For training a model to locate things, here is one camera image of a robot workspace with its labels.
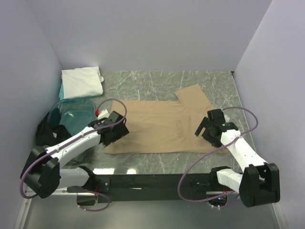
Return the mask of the beige t shirt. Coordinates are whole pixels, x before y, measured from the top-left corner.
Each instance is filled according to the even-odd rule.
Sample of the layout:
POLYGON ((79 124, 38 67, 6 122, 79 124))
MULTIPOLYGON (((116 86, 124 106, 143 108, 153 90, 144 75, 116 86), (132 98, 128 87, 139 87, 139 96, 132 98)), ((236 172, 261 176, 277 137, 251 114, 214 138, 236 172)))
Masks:
POLYGON ((214 106, 198 84, 175 92, 177 101, 113 101, 112 110, 126 115, 128 135, 105 148, 107 154, 209 153, 215 149, 197 130, 214 106))

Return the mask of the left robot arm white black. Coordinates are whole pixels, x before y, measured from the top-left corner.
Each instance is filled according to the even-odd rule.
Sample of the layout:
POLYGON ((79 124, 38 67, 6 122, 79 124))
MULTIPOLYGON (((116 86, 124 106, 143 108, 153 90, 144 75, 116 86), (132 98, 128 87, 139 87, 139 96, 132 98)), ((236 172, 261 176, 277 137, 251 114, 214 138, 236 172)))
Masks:
POLYGON ((62 187, 80 187, 85 192, 98 189, 96 175, 87 167, 65 169, 76 156, 99 144, 107 147, 129 133, 126 117, 116 111, 88 124, 69 139, 44 149, 32 149, 20 179, 36 196, 46 198, 62 187))

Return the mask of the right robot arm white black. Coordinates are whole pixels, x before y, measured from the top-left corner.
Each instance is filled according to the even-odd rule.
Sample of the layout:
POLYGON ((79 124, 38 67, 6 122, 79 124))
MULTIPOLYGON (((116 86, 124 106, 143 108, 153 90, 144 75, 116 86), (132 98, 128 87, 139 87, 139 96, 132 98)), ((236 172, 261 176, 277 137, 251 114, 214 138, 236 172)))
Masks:
POLYGON ((195 135, 201 135, 214 147, 226 147, 242 170, 242 173, 237 173, 229 167, 213 168, 209 178, 212 189, 228 187, 236 191, 246 207, 279 202, 278 166, 267 163, 251 148, 238 127, 225 120, 222 109, 207 111, 195 135))

